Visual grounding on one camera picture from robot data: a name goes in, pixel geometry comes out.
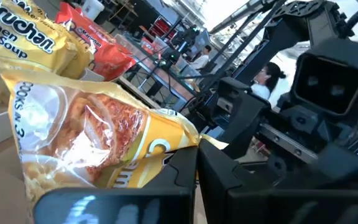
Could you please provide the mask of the person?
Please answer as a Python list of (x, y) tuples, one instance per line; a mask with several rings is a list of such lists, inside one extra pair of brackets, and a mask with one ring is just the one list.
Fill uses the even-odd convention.
[(205, 65), (209, 62), (209, 53), (211, 51), (211, 46), (206, 45), (202, 51), (200, 57), (190, 63), (190, 67), (194, 68), (195, 70), (201, 70), (205, 67)]
[(280, 79), (287, 76), (274, 62), (268, 62), (261, 71), (254, 77), (251, 85), (252, 93), (268, 100)]

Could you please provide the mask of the clear plastic storage box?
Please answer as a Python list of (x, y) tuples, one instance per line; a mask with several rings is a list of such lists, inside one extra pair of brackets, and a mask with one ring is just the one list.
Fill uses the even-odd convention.
[(168, 45), (159, 37), (154, 38), (152, 42), (143, 37), (140, 44), (141, 47), (149, 54), (162, 54), (168, 47)]

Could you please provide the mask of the orange Maruchan noodle pack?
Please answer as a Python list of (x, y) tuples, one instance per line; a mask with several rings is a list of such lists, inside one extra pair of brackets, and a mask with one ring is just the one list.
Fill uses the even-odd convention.
[(88, 19), (80, 8), (61, 2), (55, 22), (62, 25), (86, 51), (93, 54), (87, 68), (106, 81), (120, 77), (135, 65), (132, 53)]

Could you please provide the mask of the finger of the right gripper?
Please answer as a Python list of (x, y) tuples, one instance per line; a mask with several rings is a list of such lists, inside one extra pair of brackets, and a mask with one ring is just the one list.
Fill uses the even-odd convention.
[(262, 114), (270, 109), (270, 103), (255, 95), (250, 86), (229, 77), (220, 79), (216, 96), (216, 115), (228, 119), (221, 136), (222, 141), (228, 143), (223, 152), (238, 159), (247, 154)]
[(358, 155), (326, 146), (318, 159), (290, 179), (300, 189), (358, 189)]

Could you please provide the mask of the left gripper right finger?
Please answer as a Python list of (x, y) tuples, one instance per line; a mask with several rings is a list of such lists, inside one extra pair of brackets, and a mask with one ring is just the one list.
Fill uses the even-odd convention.
[(207, 140), (198, 174), (209, 224), (358, 224), (358, 189), (296, 188), (297, 173), (273, 187)]

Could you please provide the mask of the red shelf bins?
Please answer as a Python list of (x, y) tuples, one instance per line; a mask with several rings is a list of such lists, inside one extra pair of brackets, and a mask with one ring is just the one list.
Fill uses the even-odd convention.
[(172, 24), (169, 23), (164, 17), (158, 16), (155, 22), (148, 29), (148, 32), (153, 37), (163, 37), (163, 39), (172, 39), (173, 36), (177, 33), (174, 29), (169, 34), (168, 31), (172, 28)]

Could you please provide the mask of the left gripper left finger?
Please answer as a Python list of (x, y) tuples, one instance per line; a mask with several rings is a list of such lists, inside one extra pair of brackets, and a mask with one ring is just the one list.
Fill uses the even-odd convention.
[(178, 150), (140, 189), (62, 188), (36, 203), (35, 224), (192, 224), (197, 147)]

